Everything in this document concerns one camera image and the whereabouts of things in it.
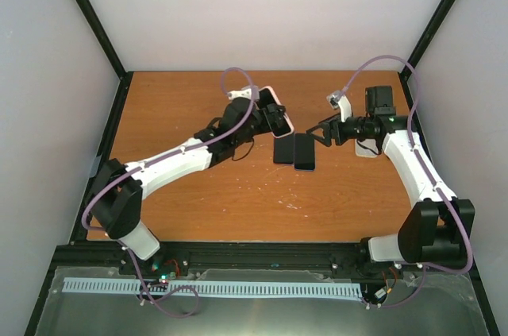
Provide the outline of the pink cased smartphone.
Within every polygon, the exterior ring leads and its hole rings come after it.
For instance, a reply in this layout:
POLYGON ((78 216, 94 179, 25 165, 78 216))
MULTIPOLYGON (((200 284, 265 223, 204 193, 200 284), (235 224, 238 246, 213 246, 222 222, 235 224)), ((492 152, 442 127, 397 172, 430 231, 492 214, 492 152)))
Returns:
MULTIPOLYGON (((270 87, 270 86, 262 87, 259 90, 259 99, 257 101, 257 106, 259 108, 261 108, 262 110, 264 110, 264 106, 266 106, 269 103, 273 103, 273 102, 283 106, 283 104, 280 102, 279 97, 275 93, 275 90, 272 87, 270 87)), ((265 114, 265 115, 266 115, 267 119, 271 115, 274 115, 274 116, 283 116, 284 115, 287 120, 288 131, 287 132, 271 132, 275 138, 285 137, 285 136, 290 135, 294 132, 294 126, 293 126, 291 120, 289 119, 287 110, 286 110, 285 114, 265 114)))

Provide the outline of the blue smartphone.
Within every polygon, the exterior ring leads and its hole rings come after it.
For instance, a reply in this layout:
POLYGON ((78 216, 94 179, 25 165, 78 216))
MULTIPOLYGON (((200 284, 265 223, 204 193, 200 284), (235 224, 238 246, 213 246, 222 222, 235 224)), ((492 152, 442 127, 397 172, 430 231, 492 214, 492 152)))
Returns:
POLYGON ((306 133, 294 136, 294 168, 299 171, 315 170, 314 139, 306 133))

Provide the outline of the black smartphone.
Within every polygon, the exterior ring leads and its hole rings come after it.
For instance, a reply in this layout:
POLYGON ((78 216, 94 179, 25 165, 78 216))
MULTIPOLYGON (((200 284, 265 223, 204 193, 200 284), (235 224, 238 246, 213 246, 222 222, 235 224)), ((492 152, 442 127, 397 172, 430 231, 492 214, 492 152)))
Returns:
POLYGON ((292 165, 294 163, 294 135, 274 139, 273 163, 292 165))

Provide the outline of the white phone case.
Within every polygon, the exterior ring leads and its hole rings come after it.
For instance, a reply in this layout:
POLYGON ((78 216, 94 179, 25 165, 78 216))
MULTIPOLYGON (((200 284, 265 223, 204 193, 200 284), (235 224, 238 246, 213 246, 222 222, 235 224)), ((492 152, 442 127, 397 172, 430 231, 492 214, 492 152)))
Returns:
POLYGON ((355 154, 363 158, 376 158, 380 155, 380 151, 374 139, 366 139, 364 141, 357 139, 355 142, 355 154))

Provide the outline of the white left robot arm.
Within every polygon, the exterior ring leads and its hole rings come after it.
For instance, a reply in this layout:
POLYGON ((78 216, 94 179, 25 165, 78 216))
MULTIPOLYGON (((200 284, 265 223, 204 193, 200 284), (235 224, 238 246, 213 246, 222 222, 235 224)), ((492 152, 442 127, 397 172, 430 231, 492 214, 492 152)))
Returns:
POLYGON ((82 225, 92 230, 88 218, 93 216, 98 221, 95 230, 131 251, 147 274, 157 274, 164 268, 165 255, 158 238, 141 220, 143 201, 184 176, 233 158, 238 147, 257 135, 281 138, 293 132, 285 106, 270 90, 262 90, 255 101, 233 98, 222 116, 181 145, 137 162, 105 162, 92 184, 82 225))

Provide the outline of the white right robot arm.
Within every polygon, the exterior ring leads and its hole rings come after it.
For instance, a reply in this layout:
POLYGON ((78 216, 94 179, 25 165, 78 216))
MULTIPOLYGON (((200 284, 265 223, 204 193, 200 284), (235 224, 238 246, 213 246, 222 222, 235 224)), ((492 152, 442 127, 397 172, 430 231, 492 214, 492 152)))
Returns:
POLYGON ((317 124, 321 135, 315 128, 307 133, 327 147, 355 141, 357 150, 386 155, 410 201, 410 213, 396 234, 367 240, 371 261, 428 265, 455 274, 469 271, 474 260, 469 236, 475 208, 439 177, 411 117, 397 114, 391 87, 366 89, 363 116, 353 114, 342 91, 327 100, 337 114, 317 124))

